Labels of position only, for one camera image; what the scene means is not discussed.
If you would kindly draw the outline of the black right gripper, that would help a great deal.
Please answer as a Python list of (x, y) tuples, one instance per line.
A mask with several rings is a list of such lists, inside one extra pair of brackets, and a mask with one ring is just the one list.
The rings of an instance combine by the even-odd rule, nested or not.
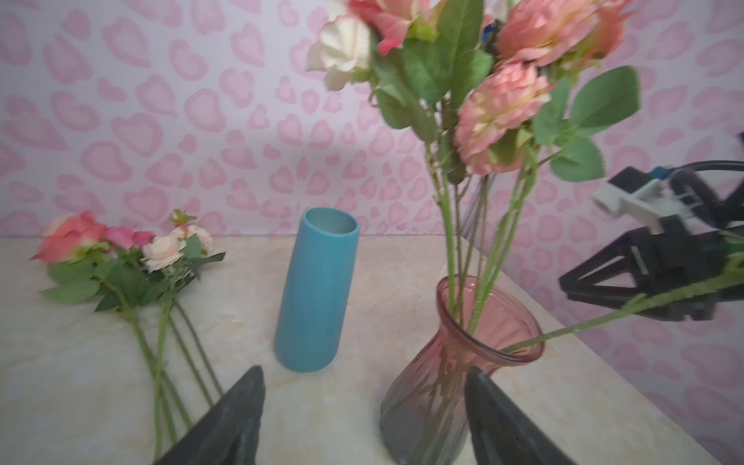
[(743, 257), (738, 229), (693, 234), (678, 216), (616, 238), (559, 278), (568, 300), (618, 310), (640, 294), (657, 296), (722, 274)]

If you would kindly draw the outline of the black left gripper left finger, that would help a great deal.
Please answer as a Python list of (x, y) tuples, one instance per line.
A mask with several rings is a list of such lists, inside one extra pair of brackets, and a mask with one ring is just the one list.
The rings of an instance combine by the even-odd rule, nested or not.
[(159, 464), (254, 464), (265, 405), (265, 376), (251, 367)]

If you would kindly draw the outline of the cream white rose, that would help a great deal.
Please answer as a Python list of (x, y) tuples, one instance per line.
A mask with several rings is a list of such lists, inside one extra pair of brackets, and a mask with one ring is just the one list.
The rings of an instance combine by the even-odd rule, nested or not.
[[(372, 66), (372, 53), (375, 52), (376, 47), (372, 40), (372, 29), (364, 21), (361, 21), (349, 12), (348, 3), (342, 3), (329, 13), (329, 18), (321, 27), (316, 42), (308, 50), (306, 68), (311, 72), (322, 73), (324, 76), (324, 85), (329, 91), (340, 91), (352, 83), (368, 83), (371, 87), (369, 102), (371, 106), (380, 110), (383, 117), (382, 104), (379, 103), (373, 89), (375, 74)], [(474, 35), (477, 39), (477, 44), (474, 48), (476, 50), (480, 40), (480, 32), (477, 25), (475, 25)], [(470, 56), (474, 50), (470, 50), (466, 57)], [(453, 64), (451, 64), (453, 91), (455, 91), (453, 67), (455, 67), (457, 59), (453, 60)], [(448, 118), (447, 126), (450, 130), (449, 140), (451, 141), (451, 126), (453, 126), (453, 118), (455, 118), (453, 114), (455, 107), (453, 106), (453, 97), (449, 97), (448, 100), (451, 102), (451, 116)], [(451, 188), (453, 197), (457, 199), (457, 189), (453, 187), (452, 183), (449, 187)], [(455, 217), (457, 218), (456, 230), (458, 232), (457, 207), (455, 209)], [(463, 272), (459, 261), (461, 253), (458, 245), (457, 249), (459, 252), (459, 258), (457, 259), (458, 268)]]

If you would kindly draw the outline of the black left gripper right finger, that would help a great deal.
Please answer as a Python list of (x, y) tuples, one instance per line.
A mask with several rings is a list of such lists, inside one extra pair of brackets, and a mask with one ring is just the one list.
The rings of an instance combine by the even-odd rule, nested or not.
[(469, 368), (464, 393), (479, 464), (574, 464), (480, 368)]

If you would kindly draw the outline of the small pink spray roses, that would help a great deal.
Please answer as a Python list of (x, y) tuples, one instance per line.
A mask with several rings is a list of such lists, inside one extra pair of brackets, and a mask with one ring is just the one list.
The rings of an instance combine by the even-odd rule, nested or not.
[(520, 1), (494, 33), (494, 71), (460, 106), (455, 148), (472, 174), (517, 172), (517, 181), (477, 275), (464, 321), (469, 333), (480, 325), (541, 166), (571, 183), (603, 177), (604, 155), (593, 136), (639, 111), (641, 85), (632, 67), (577, 86), (582, 72), (622, 45), (632, 13), (627, 1)]

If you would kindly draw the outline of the pink cream spray roses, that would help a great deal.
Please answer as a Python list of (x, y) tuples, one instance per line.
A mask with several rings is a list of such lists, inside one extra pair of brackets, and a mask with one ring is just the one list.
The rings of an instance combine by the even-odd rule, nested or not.
[(201, 394), (209, 404), (215, 401), (205, 383), (182, 332), (179, 330), (172, 313), (176, 311), (184, 321), (191, 334), (193, 343), (201, 357), (203, 367), (207, 370), (218, 395), (224, 393), (216, 373), (207, 357), (207, 352), (189, 319), (185, 309), (178, 301), (177, 295), (191, 282), (201, 278), (200, 268), (210, 263), (223, 261), (223, 253), (213, 251), (211, 234), (195, 223), (196, 218), (176, 209), (172, 213), (174, 230), (164, 236), (156, 236), (145, 247), (124, 250), (110, 242), (120, 259), (127, 265), (129, 283), (121, 283), (119, 290), (131, 300), (133, 308), (145, 308), (150, 304), (159, 304), (164, 316), (168, 318), (172, 332), (181, 354), (186, 360)]

